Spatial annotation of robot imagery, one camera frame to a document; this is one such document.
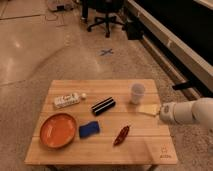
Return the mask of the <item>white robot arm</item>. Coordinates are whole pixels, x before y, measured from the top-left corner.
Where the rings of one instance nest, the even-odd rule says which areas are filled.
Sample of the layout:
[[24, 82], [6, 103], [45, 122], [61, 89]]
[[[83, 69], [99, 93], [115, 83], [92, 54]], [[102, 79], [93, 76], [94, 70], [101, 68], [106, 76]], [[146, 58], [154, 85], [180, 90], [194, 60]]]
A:
[[159, 118], [167, 124], [202, 124], [213, 129], [213, 98], [169, 102], [160, 107]]

